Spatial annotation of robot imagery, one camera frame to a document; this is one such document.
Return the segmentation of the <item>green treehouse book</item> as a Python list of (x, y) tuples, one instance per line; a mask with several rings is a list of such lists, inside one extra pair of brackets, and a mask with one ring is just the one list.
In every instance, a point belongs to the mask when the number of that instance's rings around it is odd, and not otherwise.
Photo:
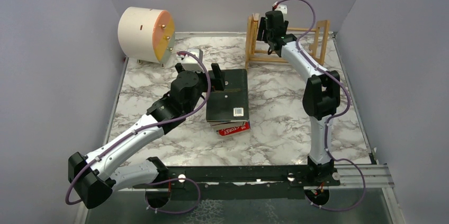
[(225, 69), (224, 90), (210, 93), (206, 120), (210, 123), (249, 121), (247, 70)]

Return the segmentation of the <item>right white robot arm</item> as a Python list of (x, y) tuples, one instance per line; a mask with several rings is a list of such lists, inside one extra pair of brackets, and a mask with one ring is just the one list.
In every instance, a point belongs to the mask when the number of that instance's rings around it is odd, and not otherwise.
[(305, 81), (302, 105), (311, 122), (311, 149), (308, 177), (324, 177), (334, 171), (330, 156), (331, 118), (340, 105), (339, 73), (328, 71), (302, 47), (294, 34), (288, 34), (288, 22), (277, 10), (261, 18), (257, 40), (269, 45), (268, 53), (286, 60)]

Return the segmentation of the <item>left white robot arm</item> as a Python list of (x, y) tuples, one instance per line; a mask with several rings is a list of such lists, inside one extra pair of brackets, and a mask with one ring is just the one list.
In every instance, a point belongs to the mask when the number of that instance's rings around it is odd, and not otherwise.
[(214, 91), (225, 88), (225, 72), (212, 63), (211, 70), (200, 72), (175, 66), (178, 75), (170, 90), (155, 101), (129, 129), (108, 144), (86, 155), (73, 153), (68, 158), (69, 189), (66, 204), (83, 203), (88, 209), (104, 203), (114, 191), (141, 184), (143, 178), (159, 175), (153, 159), (143, 163), (140, 172), (119, 174), (121, 164), (150, 142), (168, 134), (186, 118), (201, 109)]

